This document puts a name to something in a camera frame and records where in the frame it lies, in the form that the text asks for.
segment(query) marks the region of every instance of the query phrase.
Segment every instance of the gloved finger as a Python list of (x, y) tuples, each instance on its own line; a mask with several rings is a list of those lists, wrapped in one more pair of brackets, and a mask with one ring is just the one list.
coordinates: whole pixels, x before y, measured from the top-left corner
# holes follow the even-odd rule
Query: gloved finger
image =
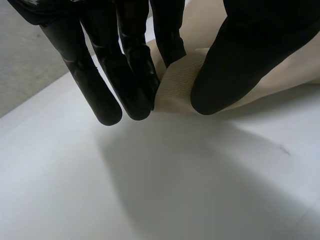
[(9, 2), (29, 23), (40, 25), (44, 34), (61, 54), (97, 119), (108, 126), (118, 123), (122, 118), (121, 107), (94, 65), (71, 1)]
[(179, 33), (185, 0), (150, 0), (150, 3), (156, 44), (165, 66), (169, 67), (186, 55), (184, 41)]
[(151, 106), (119, 46), (115, 5), (111, 0), (79, 4), (80, 21), (124, 109), (134, 120), (147, 118)]
[(41, 29), (61, 54), (97, 119), (107, 126), (118, 123), (122, 118), (121, 107), (89, 54), (79, 19), (56, 20)]
[(146, 45), (148, 0), (115, 0), (123, 51), (152, 109), (160, 81)]
[(289, 1), (271, 5), (271, 2), (224, 1), (228, 17), (191, 91), (192, 106), (200, 114), (211, 115), (239, 101), (268, 72), (320, 31), (320, 14), (313, 10), (319, 5), (316, 1), (307, 0), (309, 5), (302, 8), (305, 11), (302, 15), (298, 11), (301, 5), (292, 6)]

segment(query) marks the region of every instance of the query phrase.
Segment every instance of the white surface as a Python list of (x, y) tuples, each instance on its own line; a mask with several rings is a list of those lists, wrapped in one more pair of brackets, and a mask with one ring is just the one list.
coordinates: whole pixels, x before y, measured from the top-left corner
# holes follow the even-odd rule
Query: white surface
[(67, 74), (0, 119), (0, 239), (318, 240), (319, 119), (305, 85), (105, 127)]

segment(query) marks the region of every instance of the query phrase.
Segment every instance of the cloth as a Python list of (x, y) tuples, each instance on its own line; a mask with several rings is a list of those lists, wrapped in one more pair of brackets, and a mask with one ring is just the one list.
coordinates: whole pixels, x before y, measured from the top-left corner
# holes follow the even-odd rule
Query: cloth
[[(155, 98), (156, 112), (195, 113), (190, 102), (193, 82), (227, 14), (222, 0), (192, 0), (186, 7), (180, 34), (187, 56), (166, 70), (155, 41), (151, 55), (161, 79)], [(266, 74), (242, 99), (226, 109), (320, 79), (320, 34)]]

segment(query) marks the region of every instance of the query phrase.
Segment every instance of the black glove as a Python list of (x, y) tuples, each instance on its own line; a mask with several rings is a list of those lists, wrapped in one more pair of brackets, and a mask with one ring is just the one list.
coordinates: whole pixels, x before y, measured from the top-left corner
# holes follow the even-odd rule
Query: black glove
[(227, 18), (194, 82), (203, 115), (234, 104), (320, 31), (318, 0), (224, 0)]
[[(102, 124), (119, 122), (122, 110), (91, 59), (81, 23), (128, 115), (134, 120), (148, 117), (160, 83), (145, 40), (148, 0), (8, 1), (28, 22), (40, 25)], [(179, 36), (184, 0), (165, 1), (167, 12), (163, 1), (153, 0), (152, 6), (157, 44), (168, 66), (186, 54)]]

